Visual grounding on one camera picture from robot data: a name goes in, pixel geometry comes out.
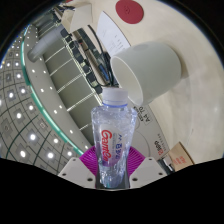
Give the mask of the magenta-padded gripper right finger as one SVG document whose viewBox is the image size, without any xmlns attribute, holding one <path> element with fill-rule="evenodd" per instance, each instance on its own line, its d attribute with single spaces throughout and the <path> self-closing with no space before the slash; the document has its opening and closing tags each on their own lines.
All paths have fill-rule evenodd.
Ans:
<svg viewBox="0 0 224 224">
<path fill-rule="evenodd" d="M 167 176 L 153 157 L 145 157 L 133 147 L 127 158 L 127 174 L 131 189 L 143 187 Z"/>
</svg>

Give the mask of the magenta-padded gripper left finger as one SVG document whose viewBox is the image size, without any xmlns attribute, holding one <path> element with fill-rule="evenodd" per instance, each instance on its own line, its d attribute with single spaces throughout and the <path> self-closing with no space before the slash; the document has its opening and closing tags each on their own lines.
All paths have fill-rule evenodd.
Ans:
<svg viewBox="0 0 224 224">
<path fill-rule="evenodd" d="M 80 187 L 95 189 L 97 174 L 97 156 L 95 147 L 91 147 L 79 158 L 72 157 L 58 176 Z"/>
</svg>

